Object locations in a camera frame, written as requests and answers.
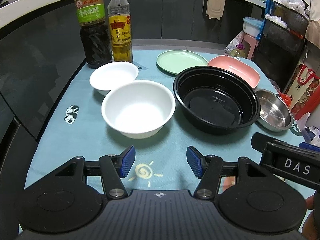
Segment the pink dish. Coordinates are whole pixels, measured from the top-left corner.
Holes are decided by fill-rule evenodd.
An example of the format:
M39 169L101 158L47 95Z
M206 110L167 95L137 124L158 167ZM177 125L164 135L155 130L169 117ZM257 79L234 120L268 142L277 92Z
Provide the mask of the pink dish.
M208 66L228 70L238 77L241 77L252 88L257 87L260 75L249 65L229 56L217 56L208 62Z

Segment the bottle cap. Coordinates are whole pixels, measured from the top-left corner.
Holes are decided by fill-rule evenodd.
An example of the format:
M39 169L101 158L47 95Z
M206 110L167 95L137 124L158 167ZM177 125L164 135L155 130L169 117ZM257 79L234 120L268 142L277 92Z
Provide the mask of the bottle cap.
M236 45L236 47L240 50L244 50L244 45L239 43L238 45Z

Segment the human hand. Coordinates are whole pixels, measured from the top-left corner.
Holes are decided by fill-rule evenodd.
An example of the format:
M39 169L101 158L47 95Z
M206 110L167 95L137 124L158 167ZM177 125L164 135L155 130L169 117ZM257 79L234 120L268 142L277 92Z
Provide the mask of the human hand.
M307 209L312 210L308 215L306 221L302 226L302 235L308 240L317 240L318 239L318 231L315 227L314 221L314 201L313 196L310 196L306 199Z

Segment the table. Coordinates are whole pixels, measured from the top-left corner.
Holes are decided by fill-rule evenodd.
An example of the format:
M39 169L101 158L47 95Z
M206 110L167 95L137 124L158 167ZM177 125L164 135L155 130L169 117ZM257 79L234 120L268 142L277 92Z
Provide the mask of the table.
M156 66L156 57L162 50L134 50L134 63L139 66L137 79L159 82L172 91L174 75ZM216 54L199 53L210 60ZM258 88L276 92L272 84L248 59L241 59L260 74ZM251 148L251 136L261 132L279 138L292 145L299 145L303 137L294 134L294 129L281 133L271 133L253 124L225 136L206 134L193 127L183 116L179 106L170 121L154 136L142 140L130 139L108 127L101 115L103 96L89 84L93 69L85 65L71 82L39 142L28 171L25 187L28 187L53 169L74 156L84 156L86 161L98 160L106 154L119 155L127 146L134 145L136 159L129 175L122 179L128 192L131 189L173 190L189 189L193 194L199 180L193 175L187 160L186 149L192 145L203 155L214 154L225 161L236 162L238 157L247 156L259 163L261 154ZM65 111L77 105L79 111L72 124L64 121ZM288 182L304 197L314 190ZM100 193L103 192L100 178L88 177L88 184Z

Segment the blue lid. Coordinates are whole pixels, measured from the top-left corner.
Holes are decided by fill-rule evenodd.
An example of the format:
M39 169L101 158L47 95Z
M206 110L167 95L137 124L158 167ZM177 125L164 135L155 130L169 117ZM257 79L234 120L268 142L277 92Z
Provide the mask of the blue lid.
M243 18L243 21L246 22L246 23L249 23L257 28L261 28L261 25L262 25L262 21L261 20L258 20L258 19L255 19L255 18L252 18L252 17L248 17L246 16L245 18Z

